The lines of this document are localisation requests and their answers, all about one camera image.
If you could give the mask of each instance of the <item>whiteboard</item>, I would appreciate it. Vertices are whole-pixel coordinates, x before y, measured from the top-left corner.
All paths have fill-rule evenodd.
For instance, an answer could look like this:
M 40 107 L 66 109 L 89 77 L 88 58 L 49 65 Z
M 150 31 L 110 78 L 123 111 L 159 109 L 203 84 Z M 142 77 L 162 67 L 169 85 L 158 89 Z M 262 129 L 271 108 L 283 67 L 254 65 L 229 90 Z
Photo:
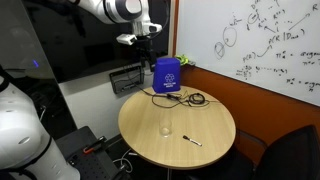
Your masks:
M 320 106 L 319 0 L 181 0 L 177 54 Z

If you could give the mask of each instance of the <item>blue box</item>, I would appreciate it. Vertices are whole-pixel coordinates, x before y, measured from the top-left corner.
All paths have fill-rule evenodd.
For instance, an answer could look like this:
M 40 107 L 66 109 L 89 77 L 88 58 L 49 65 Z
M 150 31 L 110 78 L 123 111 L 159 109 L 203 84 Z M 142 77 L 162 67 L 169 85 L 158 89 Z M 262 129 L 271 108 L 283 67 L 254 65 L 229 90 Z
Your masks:
M 152 87 L 156 93 L 179 91 L 180 61 L 176 58 L 158 58 Z

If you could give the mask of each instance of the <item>marker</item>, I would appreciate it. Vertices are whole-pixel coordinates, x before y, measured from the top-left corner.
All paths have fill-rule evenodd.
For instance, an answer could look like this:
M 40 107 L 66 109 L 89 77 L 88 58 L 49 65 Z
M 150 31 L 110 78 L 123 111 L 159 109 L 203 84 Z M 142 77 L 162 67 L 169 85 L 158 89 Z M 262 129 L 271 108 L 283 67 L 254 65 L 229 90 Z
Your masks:
M 198 145 L 198 146 L 202 146 L 202 144 L 201 143 L 199 143 L 199 142 L 197 142 L 197 141 L 195 141 L 195 140 L 193 140 L 193 139 L 190 139 L 190 138 L 188 138 L 188 136 L 186 136 L 186 135 L 183 135 L 183 139 L 186 139 L 186 140 L 188 140 L 188 141 L 190 141 L 190 142 L 193 142 L 193 143 L 195 143 L 196 145 Z

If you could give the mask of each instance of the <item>wooden table top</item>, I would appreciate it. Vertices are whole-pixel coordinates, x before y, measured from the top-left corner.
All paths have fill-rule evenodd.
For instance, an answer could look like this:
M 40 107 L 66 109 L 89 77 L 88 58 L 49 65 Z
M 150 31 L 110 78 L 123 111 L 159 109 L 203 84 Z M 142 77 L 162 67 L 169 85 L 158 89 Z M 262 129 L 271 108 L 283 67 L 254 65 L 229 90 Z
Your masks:
M 155 94 L 153 89 L 145 91 Z M 200 93 L 210 102 L 204 107 L 177 105 L 161 108 L 153 104 L 152 96 L 139 91 L 131 96 L 119 113 L 119 129 L 123 139 L 146 160 L 171 169 L 195 169 L 214 163 L 232 146 L 236 128 L 228 109 L 217 99 L 200 90 L 181 86 L 174 94 Z M 154 103 L 173 106 L 176 101 L 154 97 Z M 172 134 L 159 133 L 159 120 L 172 121 Z M 183 139 L 183 135 L 201 143 L 198 146 Z

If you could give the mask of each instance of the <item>office chair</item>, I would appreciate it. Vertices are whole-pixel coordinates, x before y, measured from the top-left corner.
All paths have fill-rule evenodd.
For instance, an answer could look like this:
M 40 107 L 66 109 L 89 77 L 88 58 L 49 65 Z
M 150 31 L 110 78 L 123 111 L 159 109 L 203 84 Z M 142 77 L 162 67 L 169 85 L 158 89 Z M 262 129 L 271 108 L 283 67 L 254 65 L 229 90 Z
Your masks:
M 232 147 L 216 164 L 188 172 L 189 180 L 320 180 L 316 128 L 305 126 L 267 147 L 255 171 L 253 162 Z

